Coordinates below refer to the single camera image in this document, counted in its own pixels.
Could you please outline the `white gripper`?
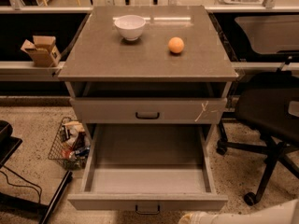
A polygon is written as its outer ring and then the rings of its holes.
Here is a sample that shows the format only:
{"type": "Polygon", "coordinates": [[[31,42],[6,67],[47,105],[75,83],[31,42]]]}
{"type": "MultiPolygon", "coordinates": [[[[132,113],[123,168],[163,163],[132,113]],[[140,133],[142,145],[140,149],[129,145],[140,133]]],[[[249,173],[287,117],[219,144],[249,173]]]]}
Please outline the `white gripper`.
{"type": "Polygon", "coordinates": [[[190,213],[187,216],[183,216],[178,224],[214,224],[217,215],[211,215],[206,212],[190,213]]]}

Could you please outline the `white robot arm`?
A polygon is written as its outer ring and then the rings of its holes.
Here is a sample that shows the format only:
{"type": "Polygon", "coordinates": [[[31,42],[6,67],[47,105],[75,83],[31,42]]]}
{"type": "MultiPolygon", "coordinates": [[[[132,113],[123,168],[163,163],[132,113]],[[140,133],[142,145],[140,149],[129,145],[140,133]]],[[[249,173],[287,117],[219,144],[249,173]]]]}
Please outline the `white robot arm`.
{"type": "Polygon", "coordinates": [[[194,212],[178,224],[299,224],[299,200],[295,199],[248,215],[194,212]]]}

